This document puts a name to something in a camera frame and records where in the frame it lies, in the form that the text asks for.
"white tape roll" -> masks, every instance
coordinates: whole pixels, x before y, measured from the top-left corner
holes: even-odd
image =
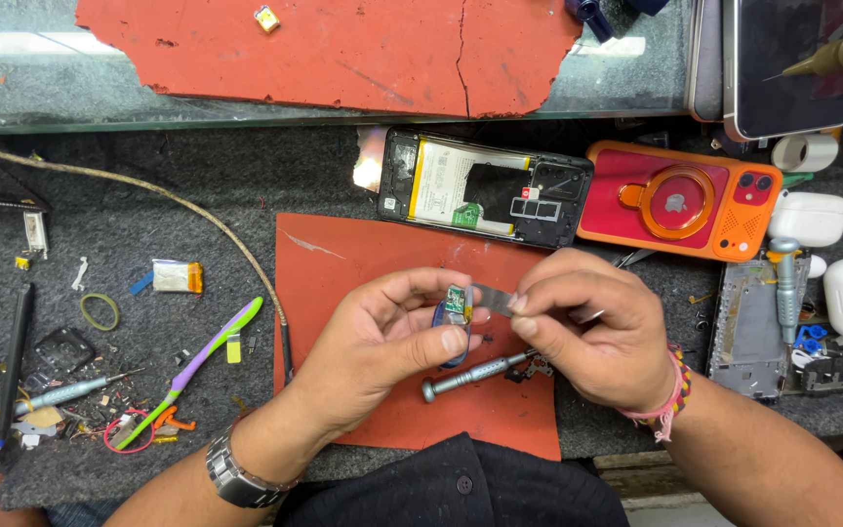
[[[773,165],[782,172],[817,172],[837,157],[837,141],[826,133],[787,135],[773,148]]]

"man's right hand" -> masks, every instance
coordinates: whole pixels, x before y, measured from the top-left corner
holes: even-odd
[[[589,401],[649,413],[673,396],[662,302],[636,275],[563,248],[522,277],[510,310],[513,331]]]

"black pen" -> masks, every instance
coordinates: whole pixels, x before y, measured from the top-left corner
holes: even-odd
[[[15,324],[12,326],[11,341],[8,342],[6,357],[6,379],[2,383],[0,398],[0,450],[8,439],[12,418],[15,416],[15,392],[21,376],[21,356],[24,354],[24,340],[28,333],[28,319],[35,302],[35,284],[23,283],[18,289],[18,305],[15,307]]]

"purple and green plastic tool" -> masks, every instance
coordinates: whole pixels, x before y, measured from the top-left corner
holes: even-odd
[[[223,326],[223,329],[220,330],[219,333],[215,337],[213,337],[210,342],[207,342],[207,345],[203,347],[200,353],[194,356],[194,360],[190,361],[190,364],[187,365],[184,369],[181,370],[181,373],[178,373],[177,377],[171,380],[171,390],[168,392],[168,395],[165,397],[165,401],[161,401],[161,404],[158,405],[158,408],[155,409],[155,412],[152,412],[146,417],[135,429],[132,433],[129,434],[128,437],[123,439],[123,442],[116,446],[119,450],[126,448],[128,444],[132,443],[135,438],[139,437],[139,434],[146,429],[149,425],[151,425],[157,418],[158,415],[161,415],[162,412],[165,411],[171,404],[174,403],[175,400],[178,399],[178,396],[181,395],[181,392],[187,386],[187,383],[190,381],[190,378],[197,373],[198,368],[201,367],[203,361],[207,360],[214,351],[220,347],[221,344],[227,341],[227,338],[232,335],[233,333],[239,332],[243,326],[249,323],[249,321],[256,316],[256,313],[259,312],[259,308],[262,307],[262,297],[257,296],[253,299],[252,302],[246,304],[246,307],[243,307],[240,312],[236,313],[236,316],[233,317],[227,325]]]

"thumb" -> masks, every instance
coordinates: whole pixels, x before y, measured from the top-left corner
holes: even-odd
[[[566,377],[575,379],[586,356],[587,344],[571,330],[548,315],[512,315],[512,330],[539,350]]]
[[[386,342],[380,347],[381,377],[394,385],[466,351],[467,333],[456,325],[442,325]]]

